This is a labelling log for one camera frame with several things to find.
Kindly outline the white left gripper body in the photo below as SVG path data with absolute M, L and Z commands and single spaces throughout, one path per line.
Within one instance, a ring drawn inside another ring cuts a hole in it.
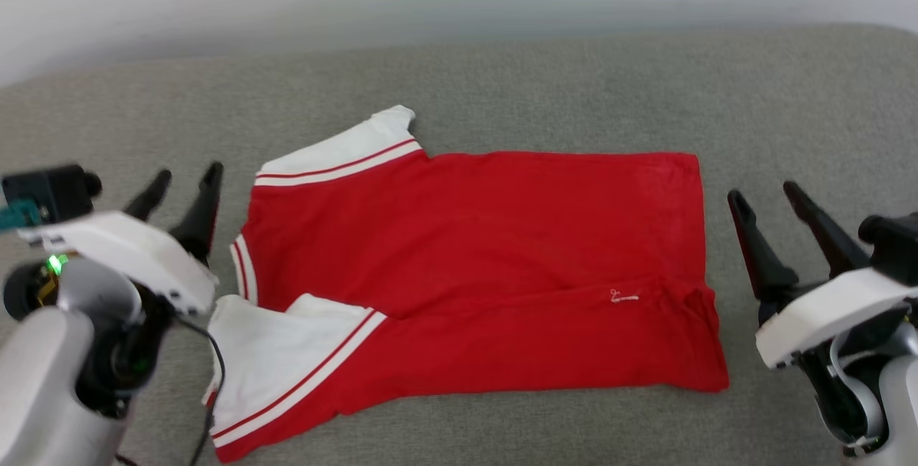
M 209 268 L 170 234 L 125 212 L 94 212 L 17 234 L 49 256 L 7 277 L 4 307 L 16 321 L 49 307 L 95 323 L 140 323 L 145 295 L 179 315 L 213 306 L 219 280 Z

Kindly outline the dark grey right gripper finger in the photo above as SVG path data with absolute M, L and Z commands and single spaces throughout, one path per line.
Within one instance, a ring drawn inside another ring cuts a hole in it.
M 797 218 L 810 228 L 829 266 L 833 279 L 849 271 L 866 269 L 870 258 L 855 241 L 829 217 L 794 181 L 782 185 L 787 200 Z
M 799 277 L 775 254 L 757 226 L 757 215 L 738 189 L 727 194 L 745 269 L 755 299 L 761 303 L 776 303 L 799 283 Z

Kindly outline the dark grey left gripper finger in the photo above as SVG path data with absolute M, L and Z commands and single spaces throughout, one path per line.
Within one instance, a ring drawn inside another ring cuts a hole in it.
M 214 161 L 198 181 L 198 192 L 179 224 L 169 234 L 197 262 L 209 266 L 213 246 L 224 166 Z
M 150 220 L 151 215 L 163 202 L 170 188 L 171 178 L 173 178 L 173 173 L 170 169 L 158 170 L 150 184 L 128 202 L 123 209 L 125 214 L 144 223 Z

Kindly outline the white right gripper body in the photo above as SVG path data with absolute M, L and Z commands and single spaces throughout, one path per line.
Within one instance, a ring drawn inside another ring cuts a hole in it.
M 872 267 L 849 271 L 770 317 L 755 333 L 755 345 L 764 364 L 777 368 L 794 353 L 809 351 L 902 300 L 915 298 L 916 293 L 917 287 L 901 284 Z

